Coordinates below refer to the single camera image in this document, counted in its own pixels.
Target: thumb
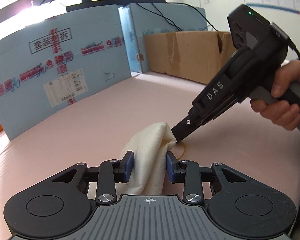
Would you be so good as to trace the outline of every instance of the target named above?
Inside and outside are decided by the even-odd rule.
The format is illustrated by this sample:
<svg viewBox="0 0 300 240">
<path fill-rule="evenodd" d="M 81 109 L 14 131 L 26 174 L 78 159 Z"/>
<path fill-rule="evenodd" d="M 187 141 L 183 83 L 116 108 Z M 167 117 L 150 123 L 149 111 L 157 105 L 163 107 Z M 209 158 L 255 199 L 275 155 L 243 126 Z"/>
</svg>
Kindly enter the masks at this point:
<svg viewBox="0 0 300 240">
<path fill-rule="evenodd" d="M 300 80 L 300 64 L 292 61 L 280 67 L 274 76 L 271 94 L 274 98 L 281 97 L 289 88 L 290 83 Z"/>
</svg>

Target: metal screw cap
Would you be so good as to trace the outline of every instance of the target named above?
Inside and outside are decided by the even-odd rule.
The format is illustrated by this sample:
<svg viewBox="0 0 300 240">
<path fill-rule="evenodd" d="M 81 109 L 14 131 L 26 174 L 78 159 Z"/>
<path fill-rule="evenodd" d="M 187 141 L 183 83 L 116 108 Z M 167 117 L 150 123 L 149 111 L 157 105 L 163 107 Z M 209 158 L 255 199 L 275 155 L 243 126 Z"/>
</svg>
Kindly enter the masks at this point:
<svg viewBox="0 0 300 240">
<path fill-rule="evenodd" d="M 98 197 L 98 200 L 102 202 L 110 202 L 114 199 L 114 197 L 110 194 L 102 194 Z"/>
<path fill-rule="evenodd" d="M 186 200 L 190 202 L 198 202 L 201 200 L 201 197 L 198 194 L 189 194 L 186 196 Z"/>
</svg>

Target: finger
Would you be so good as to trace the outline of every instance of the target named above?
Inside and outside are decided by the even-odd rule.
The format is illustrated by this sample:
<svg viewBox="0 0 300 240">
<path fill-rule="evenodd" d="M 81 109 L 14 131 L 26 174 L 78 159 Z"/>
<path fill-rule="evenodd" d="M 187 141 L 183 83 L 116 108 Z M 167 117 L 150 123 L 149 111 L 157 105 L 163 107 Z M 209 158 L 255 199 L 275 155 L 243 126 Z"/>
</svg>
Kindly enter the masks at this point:
<svg viewBox="0 0 300 240">
<path fill-rule="evenodd" d="M 274 76 L 271 94 L 274 98 L 281 97 L 290 86 L 291 82 L 300 81 L 300 62 L 292 61 L 280 67 Z"/>
<path fill-rule="evenodd" d="M 299 106 L 297 104 L 294 104 L 290 106 L 290 109 L 287 112 L 285 112 L 281 117 L 279 117 L 276 120 L 273 120 L 272 122 L 280 126 L 289 125 L 294 121 L 294 119 L 298 116 L 299 113 Z"/>
<path fill-rule="evenodd" d="M 290 104 L 286 100 L 281 100 L 272 105 L 269 105 L 265 110 L 261 111 L 260 114 L 270 120 L 276 120 L 280 118 L 285 112 L 289 111 Z"/>
<path fill-rule="evenodd" d="M 251 104 L 252 110 L 255 111 L 256 113 L 259 113 L 259 112 L 265 110 L 267 107 L 267 104 L 264 100 L 251 100 L 250 104 Z"/>
<path fill-rule="evenodd" d="M 300 123 L 300 114 L 298 114 L 298 116 L 290 124 L 285 125 L 284 128 L 288 131 L 292 131 L 298 127 L 299 123 Z"/>
</svg>

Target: rubber band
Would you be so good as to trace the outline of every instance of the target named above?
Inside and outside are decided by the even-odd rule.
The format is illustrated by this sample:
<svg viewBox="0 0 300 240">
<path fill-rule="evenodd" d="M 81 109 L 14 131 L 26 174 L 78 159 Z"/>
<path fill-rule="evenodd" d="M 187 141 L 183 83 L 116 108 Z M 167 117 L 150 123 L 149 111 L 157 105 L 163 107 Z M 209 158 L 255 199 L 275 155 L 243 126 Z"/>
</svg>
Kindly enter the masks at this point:
<svg viewBox="0 0 300 240">
<path fill-rule="evenodd" d="M 183 142 L 179 142 L 181 145 L 182 145 L 182 147 L 183 147 L 183 153 L 181 154 L 181 156 L 177 159 L 178 161 L 180 161 L 180 159 L 183 157 L 183 155 L 185 155 L 185 153 L 186 153 L 186 145 L 183 143 Z"/>
</svg>

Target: printed label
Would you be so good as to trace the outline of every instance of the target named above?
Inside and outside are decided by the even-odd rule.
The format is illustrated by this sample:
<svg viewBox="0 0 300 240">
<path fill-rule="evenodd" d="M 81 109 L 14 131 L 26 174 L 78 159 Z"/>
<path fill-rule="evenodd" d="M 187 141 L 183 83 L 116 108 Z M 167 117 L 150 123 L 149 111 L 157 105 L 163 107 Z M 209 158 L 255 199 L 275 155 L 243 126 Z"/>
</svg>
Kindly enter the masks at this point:
<svg viewBox="0 0 300 240">
<path fill-rule="evenodd" d="M 69 41 L 72 39 L 70 28 L 57 31 L 53 29 L 50 33 L 44 37 L 29 42 L 29 48 L 31 54 L 34 54 L 40 50 L 52 47 L 53 54 L 62 51 L 60 43 Z"/>
<path fill-rule="evenodd" d="M 65 74 L 43 85 L 51 107 L 64 101 L 73 103 L 74 97 L 88 91 L 82 69 Z"/>
</svg>

